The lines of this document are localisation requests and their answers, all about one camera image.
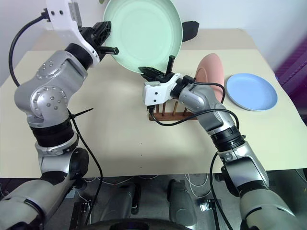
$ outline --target robotic arm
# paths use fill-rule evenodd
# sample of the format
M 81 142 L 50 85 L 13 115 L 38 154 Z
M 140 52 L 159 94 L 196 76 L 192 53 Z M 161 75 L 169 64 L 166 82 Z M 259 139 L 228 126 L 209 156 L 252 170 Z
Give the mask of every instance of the robotic arm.
M 156 77 L 144 84 L 143 100 L 150 112 L 156 104 L 175 98 L 194 114 L 210 109 L 225 109 L 209 85 L 197 85 L 189 76 L 179 73 L 163 75 L 167 82 L 155 81 L 162 76 L 154 69 L 140 68 Z M 286 203 L 269 189 L 269 178 L 244 136 L 227 112 L 198 116 L 211 137 L 223 162 L 222 174 L 230 193 L 239 196 L 240 212 L 246 229 L 300 230 L 300 224 Z
M 0 202 L 1 230 L 43 228 L 74 182 L 86 174 L 88 153 L 78 147 L 79 137 L 72 129 L 67 105 L 81 88 L 87 69 L 96 66 L 105 54 L 119 52 L 116 47 L 101 46 L 110 35 L 111 22 L 81 27 L 76 2 L 47 0 L 47 11 L 68 46 L 46 60 L 14 96 L 37 140 L 42 176 L 22 184 Z

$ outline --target table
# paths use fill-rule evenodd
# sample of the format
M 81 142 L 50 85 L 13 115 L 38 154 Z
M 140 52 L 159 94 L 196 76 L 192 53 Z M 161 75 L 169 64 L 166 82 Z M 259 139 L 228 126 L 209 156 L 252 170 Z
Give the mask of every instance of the table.
M 235 42 L 218 42 L 235 33 Z M 241 30 L 224 30 L 224 37 L 216 37 L 212 30 L 201 32 L 197 40 L 183 44 L 175 60 L 173 71 L 195 75 L 199 61 L 209 53 L 216 53 L 224 67 L 225 80 L 239 72 L 257 74 L 273 85 L 278 94 L 277 105 L 264 112 L 241 109 L 227 96 L 224 105 L 236 113 L 240 131 L 247 136 L 257 157 L 266 170 L 307 167 L 307 128 L 290 98 L 277 82 L 273 71 Z M 31 79 L 42 62 L 54 51 L 29 51 L 18 64 L 15 74 L 20 82 Z M 144 79 L 106 56 L 88 77 L 82 88 L 73 95 L 69 109 L 73 113 L 88 108 L 93 111 L 76 119 L 79 129 L 99 160 L 104 176 L 142 174 L 208 173 L 216 149 L 197 121 L 164 127 L 148 120 L 142 102 Z M 37 178 L 39 170 L 35 138 L 26 122 L 26 115 L 14 104 L 15 85 L 8 79 L 0 88 L 0 177 Z M 220 172 L 217 160 L 213 172 Z M 90 159 L 86 177 L 99 176 Z

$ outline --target wooden dish rack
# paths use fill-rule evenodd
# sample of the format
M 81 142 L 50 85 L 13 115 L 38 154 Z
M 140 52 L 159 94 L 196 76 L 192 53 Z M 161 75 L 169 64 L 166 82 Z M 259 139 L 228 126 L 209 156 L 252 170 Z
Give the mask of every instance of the wooden dish rack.
M 184 109 L 183 112 L 177 112 L 178 107 L 178 101 L 175 102 L 173 112 L 165 112 L 166 102 L 162 104 L 162 112 L 160 112 L 160 105 L 157 104 L 155 107 L 155 112 L 153 115 L 157 118 L 159 121 L 178 121 L 182 120 L 188 116 L 193 115 L 193 113 L 188 112 L 187 108 Z M 154 121 L 152 116 L 148 114 L 148 118 L 150 121 Z

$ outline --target light blue plate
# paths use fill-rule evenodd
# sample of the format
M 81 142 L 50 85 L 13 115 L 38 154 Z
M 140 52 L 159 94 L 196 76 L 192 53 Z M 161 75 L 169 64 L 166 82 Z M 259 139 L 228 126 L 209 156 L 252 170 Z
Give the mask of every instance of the light blue plate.
M 226 88 L 228 96 L 235 104 L 251 111 L 272 109 L 278 100 L 273 86 L 265 79 L 251 73 L 231 76 Z

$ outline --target green plate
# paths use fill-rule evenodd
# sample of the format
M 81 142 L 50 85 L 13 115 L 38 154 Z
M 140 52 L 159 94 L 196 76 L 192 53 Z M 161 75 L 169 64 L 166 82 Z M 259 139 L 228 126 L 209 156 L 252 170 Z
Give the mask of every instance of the green plate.
M 111 0 L 103 21 L 112 23 L 106 46 L 118 47 L 113 58 L 131 71 L 148 66 L 164 72 L 168 57 L 180 51 L 182 24 L 171 0 Z

